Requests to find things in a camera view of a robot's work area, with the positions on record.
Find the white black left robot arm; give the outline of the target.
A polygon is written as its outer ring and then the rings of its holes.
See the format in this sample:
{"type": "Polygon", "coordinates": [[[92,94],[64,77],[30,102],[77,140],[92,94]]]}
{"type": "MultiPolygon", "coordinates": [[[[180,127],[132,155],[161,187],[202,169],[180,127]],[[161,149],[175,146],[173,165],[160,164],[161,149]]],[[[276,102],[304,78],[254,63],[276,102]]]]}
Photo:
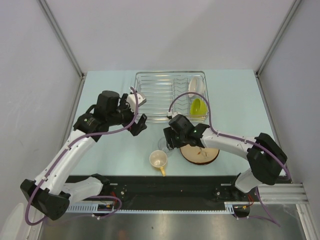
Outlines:
{"type": "Polygon", "coordinates": [[[137,136],[147,128],[147,116],[142,114],[138,117],[139,107],[146,103],[147,98],[134,87],[130,90],[129,94],[123,95],[110,90],[102,91],[96,103],[78,117],[65,144],[49,165],[33,180],[25,179],[21,183],[20,189],[28,201],[24,220],[29,226],[41,223],[41,220],[30,221],[31,207],[54,221],[73,203],[96,197],[105,200],[110,196],[109,180],[97,173],[76,183],[66,181],[101,136],[122,131],[137,136]]]}

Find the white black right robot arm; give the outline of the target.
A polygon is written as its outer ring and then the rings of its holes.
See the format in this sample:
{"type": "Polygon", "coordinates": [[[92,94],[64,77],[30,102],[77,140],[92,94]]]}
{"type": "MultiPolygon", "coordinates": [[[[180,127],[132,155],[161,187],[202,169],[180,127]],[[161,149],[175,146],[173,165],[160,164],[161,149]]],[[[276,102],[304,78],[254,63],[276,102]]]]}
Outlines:
{"type": "Polygon", "coordinates": [[[285,164],[288,157],[266,133],[257,137],[240,137],[215,131],[210,125],[193,125],[181,114],[173,117],[163,129],[169,149],[191,147],[214,148],[239,156],[248,161],[249,169],[240,173],[230,188],[231,196],[242,201],[249,192],[262,185],[273,186],[281,171],[290,176],[285,164]]]}

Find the metal wire dish rack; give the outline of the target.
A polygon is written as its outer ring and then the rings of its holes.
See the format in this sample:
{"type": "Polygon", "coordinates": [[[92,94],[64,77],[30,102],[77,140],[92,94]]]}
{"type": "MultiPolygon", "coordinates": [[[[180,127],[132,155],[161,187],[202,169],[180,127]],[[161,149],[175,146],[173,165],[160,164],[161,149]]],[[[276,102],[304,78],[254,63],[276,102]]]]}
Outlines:
{"type": "Polygon", "coordinates": [[[205,84],[202,96],[208,99],[206,75],[203,71],[139,71],[135,75],[134,87],[144,94],[147,102],[139,108],[140,114],[145,114],[151,123],[168,122],[168,110],[178,112],[191,122],[204,122],[208,117],[190,115],[191,104],[198,95],[189,97],[188,87],[191,79],[198,77],[205,84]]]}

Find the white bowl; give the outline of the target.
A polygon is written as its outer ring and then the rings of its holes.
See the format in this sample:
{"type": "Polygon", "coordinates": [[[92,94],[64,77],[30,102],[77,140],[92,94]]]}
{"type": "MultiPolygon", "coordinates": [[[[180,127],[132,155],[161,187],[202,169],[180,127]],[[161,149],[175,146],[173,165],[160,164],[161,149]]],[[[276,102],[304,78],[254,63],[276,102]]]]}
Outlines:
{"type": "Polygon", "coordinates": [[[194,93],[203,95],[205,93],[205,90],[206,90],[206,87],[203,80],[197,76],[194,76],[188,85],[188,92],[189,92],[188,97],[189,98],[194,97],[195,96],[194,93]]]}

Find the lime green bowl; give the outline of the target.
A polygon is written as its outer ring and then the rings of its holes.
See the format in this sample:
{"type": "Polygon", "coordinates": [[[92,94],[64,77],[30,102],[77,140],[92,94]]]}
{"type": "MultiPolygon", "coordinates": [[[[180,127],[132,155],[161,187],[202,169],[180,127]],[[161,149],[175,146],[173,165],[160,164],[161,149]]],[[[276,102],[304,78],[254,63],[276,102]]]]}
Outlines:
{"type": "Polygon", "coordinates": [[[190,115],[193,117],[201,117],[207,114],[207,105],[206,103],[199,98],[196,98],[190,107],[190,115]]]}

